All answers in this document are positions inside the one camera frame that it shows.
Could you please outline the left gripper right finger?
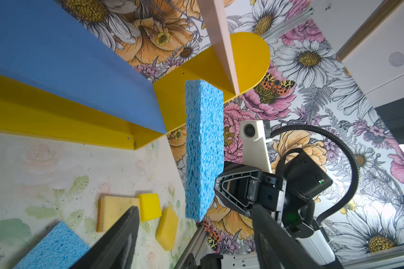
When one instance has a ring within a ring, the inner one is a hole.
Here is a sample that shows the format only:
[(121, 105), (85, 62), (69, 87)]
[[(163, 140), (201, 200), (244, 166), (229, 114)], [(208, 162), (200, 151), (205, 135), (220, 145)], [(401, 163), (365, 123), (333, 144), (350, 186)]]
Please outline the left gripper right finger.
[(251, 212), (261, 269), (321, 269), (304, 249), (260, 205)]

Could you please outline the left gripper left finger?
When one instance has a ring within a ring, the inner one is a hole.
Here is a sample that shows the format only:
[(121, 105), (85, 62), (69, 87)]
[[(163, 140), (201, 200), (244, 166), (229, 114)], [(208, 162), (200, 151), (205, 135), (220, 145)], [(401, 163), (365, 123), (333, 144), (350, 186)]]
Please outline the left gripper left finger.
[(72, 268), (130, 269), (139, 225), (139, 209), (132, 206)]

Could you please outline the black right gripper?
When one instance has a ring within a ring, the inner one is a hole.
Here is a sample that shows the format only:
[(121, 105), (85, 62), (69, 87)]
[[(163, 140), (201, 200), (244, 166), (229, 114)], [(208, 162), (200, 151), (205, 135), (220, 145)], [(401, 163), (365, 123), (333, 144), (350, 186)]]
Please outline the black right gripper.
[(280, 158), (274, 174), (226, 161), (214, 191), (222, 205), (246, 217), (261, 205), (293, 238), (305, 239), (318, 229), (314, 199), (332, 184), (304, 150), (293, 149)]

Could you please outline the light blue sponge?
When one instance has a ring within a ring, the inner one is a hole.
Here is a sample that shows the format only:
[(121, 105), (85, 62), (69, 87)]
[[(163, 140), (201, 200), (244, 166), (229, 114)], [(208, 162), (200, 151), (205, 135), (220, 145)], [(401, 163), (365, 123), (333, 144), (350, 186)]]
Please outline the light blue sponge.
[(224, 169), (223, 92), (203, 80), (185, 82), (186, 217), (202, 221)]

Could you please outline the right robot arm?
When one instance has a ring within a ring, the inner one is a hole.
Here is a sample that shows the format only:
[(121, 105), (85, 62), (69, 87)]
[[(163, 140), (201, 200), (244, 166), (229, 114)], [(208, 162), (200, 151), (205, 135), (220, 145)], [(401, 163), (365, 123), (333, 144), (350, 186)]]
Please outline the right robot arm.
[(314, 197), (333, 181), (308, 154), (293, 152), (296, 156), (280, 160), (274, 174), (225, 162), (215, 193), (228, 208), (253, 221), (261, 268), (340, 268), (314, 217)]

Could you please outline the yellow shelf with coloured boards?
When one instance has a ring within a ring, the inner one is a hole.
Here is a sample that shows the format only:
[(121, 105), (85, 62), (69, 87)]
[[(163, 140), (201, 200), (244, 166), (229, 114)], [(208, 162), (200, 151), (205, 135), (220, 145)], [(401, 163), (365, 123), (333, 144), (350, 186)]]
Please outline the yellow shelf with coloured boards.
[(0, 132), (137, 150), (186, 123), (185, 83), (228, 102), (270, 53), (226, 3), (0, 1)]

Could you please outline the tan sponge right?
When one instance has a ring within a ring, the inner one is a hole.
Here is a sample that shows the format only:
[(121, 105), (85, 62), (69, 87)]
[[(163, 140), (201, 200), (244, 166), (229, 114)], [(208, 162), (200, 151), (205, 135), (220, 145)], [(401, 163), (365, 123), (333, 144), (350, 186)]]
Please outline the tan sponge right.
[(138, 198), (102, 196), (98, 202), (97, 232), (107, 232), (133, 206), (140, 206)]

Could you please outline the yellow sponge far right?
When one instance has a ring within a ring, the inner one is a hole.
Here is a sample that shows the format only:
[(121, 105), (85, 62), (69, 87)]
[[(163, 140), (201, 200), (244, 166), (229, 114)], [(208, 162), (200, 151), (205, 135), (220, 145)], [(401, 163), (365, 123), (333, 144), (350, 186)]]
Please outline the yellow sponge far right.
[(178, 216), (172, 207), (166, 207), (160, 218), (156, 231), (156, 241), (165, 251), (171, 251), (175, 247), (178, 229)]

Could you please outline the bright yellow square sponge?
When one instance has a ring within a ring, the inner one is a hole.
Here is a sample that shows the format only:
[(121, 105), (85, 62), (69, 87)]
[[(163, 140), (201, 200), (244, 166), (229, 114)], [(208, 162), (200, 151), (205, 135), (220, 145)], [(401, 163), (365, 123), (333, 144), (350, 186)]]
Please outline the bright yellow square sponge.
[(160, 200), (157, 193), (142, 193), (139, 199), (140, 221), (146, 222), (162, 216)]

